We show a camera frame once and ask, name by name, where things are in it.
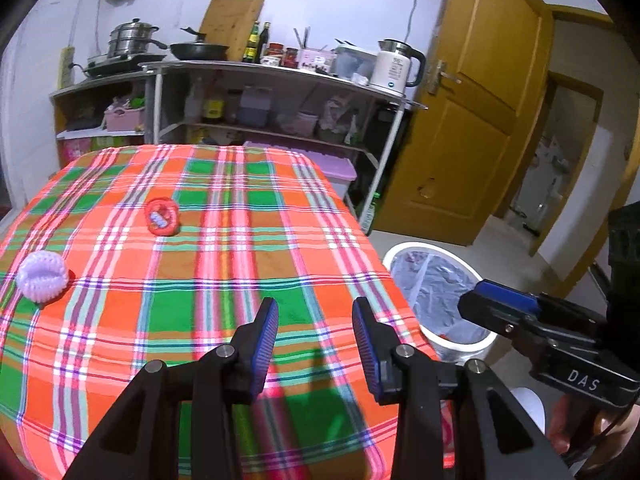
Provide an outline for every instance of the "plaid tablecloth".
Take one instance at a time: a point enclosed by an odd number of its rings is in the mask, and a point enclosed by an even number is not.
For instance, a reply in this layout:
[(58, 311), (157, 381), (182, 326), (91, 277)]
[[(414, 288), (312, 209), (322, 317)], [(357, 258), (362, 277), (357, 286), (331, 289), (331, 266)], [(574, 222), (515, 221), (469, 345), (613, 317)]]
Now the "plaid tablecloth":
[[(143, 204), (169, 196), (180, 233), (155, 237)], [(69, 289), (38, 309), (15, 287), (31, 251), (64, 256)], [(368, 393), (351, 329), (367, 296), (404, 342), (433, 355), (356, 221), (306, 157), (281, 150), (140, 146), (60, 171), (0, 246), (0, 428), (58, 479), (152, 359), (198, 359), (250, 322), (263, 297), (280, 328), (264, 392), (236, 411), (249, 479), (389, 475), (396, 406)], [(188, 475), (190, 406), (180, 472)]]

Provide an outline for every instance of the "screw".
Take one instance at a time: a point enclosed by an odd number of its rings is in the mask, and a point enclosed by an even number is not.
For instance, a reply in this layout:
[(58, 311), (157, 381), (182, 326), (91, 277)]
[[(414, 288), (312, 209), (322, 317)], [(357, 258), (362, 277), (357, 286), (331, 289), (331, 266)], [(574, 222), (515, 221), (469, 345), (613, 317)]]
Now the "screw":
[(162, 361), (160, 359), (154, 359), (153, 361), (149, 361), (145, 365), (145, 370), (150, 374), (155, 374), (162, 369)]
[(396, 354), (400, 357), (411, 357), (415, 354), (415, 348), (411, 345), (398, 345), (396, 346)]
[(469, 371), (475, 374), (483, 374), (486, 372), (486, 364), (484, 364), (482, 359), (469, 359), (465, 366)]
[(231, 357), (234, 352), (236, 351), (235, 348), (233, 348), (231, 345), (220, 345), (218, 348), (216, 348), (216, 355), (218, 357)]

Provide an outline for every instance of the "white trash can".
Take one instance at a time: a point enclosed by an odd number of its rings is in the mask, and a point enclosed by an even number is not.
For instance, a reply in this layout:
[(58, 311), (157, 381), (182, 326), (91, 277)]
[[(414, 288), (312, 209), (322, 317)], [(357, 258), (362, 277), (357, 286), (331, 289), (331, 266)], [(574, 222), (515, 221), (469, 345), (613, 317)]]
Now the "white trash can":
[(462, 319), (458, 312), (460, 296), (482, 280), (469, 264), (449, 251), (421, 242), (392, 247), (382, 263), (443, 361), (464, 364), (489, 353), (497, 334)]

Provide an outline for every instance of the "wooden door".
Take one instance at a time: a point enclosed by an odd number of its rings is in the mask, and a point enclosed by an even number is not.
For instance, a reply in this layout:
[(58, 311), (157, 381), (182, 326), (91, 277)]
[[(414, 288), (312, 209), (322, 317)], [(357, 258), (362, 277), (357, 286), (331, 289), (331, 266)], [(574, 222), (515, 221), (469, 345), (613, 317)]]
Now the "wooden door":
[(542, 0), (449, 0), (434, 61), (461, 82), (422, 84), (374, 229), (473, 243), (526, 147), (552, 35)]

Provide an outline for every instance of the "electrical outlet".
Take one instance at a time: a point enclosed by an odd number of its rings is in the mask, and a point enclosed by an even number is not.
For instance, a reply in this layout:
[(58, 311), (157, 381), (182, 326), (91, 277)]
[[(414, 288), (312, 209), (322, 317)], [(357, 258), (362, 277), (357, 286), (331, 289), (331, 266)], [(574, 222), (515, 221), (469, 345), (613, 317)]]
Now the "electrical outlet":
[(74, 69), (71, 64), (74, 62), (76, 48), (66, 46), (60, 52), (60, 65), (58, 67), (58, 88), (66, 88), (74, 83)]

